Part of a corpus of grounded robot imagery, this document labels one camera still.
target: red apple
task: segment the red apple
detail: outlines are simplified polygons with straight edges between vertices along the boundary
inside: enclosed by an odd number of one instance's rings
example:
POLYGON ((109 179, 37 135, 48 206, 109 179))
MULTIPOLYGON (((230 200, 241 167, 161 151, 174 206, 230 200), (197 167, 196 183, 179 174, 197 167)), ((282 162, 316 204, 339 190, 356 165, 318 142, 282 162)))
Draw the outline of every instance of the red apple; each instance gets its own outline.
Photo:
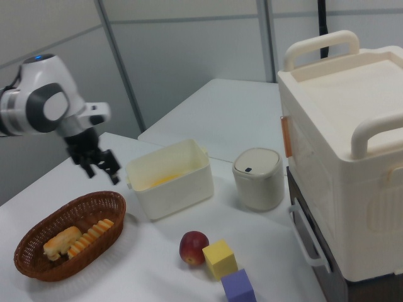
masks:
POLYGON ((206 261, 203 249, 208 246, 208 244, 206 235, 198 231, 190 231, 182 237, 179 246, 179 255, 183 261, 191 266, 198 266, 206 261))

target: white plastic container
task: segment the white plastic container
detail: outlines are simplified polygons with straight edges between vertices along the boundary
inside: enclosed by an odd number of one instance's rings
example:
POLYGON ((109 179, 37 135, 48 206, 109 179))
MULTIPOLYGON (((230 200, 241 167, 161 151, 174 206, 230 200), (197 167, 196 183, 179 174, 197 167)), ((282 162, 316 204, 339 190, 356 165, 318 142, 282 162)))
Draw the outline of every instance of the white plastic container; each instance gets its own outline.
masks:
POLYGON ((268 211, 284 198, 283 160, 266 148, 246 150, 232 164, 240 200, 258 211, 268 211))
POLYGON ((349 281, 403 272, 403 49, 339 31, 292 45, 278 73, 290 171, 349 281), (307 52, 349 53, 294 67, 307 52))
POLYGON ((213 195, 207 153, 194 140, 139 157, 126 166, 127 184, 151 220, 175 213, 213 195))

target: brown basket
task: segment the brown basket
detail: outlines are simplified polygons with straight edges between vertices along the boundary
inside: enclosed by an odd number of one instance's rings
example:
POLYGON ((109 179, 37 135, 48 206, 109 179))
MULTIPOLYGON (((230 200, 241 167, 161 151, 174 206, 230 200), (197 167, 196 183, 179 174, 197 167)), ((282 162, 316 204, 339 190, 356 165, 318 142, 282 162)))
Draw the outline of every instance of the brown basket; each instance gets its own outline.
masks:
POLYGON ((106 251, 123 230, 126 202, 122 195, 95 192, 81 196, 35 225, 21 240, 14 253, 14 264, 22 274, 42 281, 60 281, 81 271, 106 251), (54 262, 43 254, 43 245, 58 233, 76 226, 86 233, 99 220, 109 219, 114 225, 81 253, 54 262))

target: bread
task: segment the bread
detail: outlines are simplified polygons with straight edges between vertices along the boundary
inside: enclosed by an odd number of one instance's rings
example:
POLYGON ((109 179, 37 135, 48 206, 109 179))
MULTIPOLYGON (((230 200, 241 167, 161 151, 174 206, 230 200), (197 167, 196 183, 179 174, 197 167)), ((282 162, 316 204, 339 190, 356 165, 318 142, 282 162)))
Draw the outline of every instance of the bread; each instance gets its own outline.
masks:
POLYGON ((60 232, 43 245, 44 254, 51 261, 59 259, 60 255, 65 255, 70 249, 70 246, 80 238, 81 235, 80 230, 76 226, 66 228, 63 232, 60 232))
POLYGON ((109 219, 100 220, 96 225, 93 225, 87 233, 74 242, 70 249, 67 251, 69 259, 76 256, 78 253, 82 252, 88 245, 93 243, 97 238, 104 234, 107 229, 112 227, 113 222, 109 219))

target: yellow cube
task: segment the yellow cube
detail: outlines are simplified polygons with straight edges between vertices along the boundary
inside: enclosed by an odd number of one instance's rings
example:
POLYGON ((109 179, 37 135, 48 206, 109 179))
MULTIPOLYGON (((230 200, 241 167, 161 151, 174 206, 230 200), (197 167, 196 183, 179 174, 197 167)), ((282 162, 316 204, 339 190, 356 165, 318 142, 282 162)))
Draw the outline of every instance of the yellow cube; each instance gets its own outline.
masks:
POLYGON ((221 239, 203 249, 206 263, 214 277, 221 277, 238 271, 235 255, 224 239, 221 239))

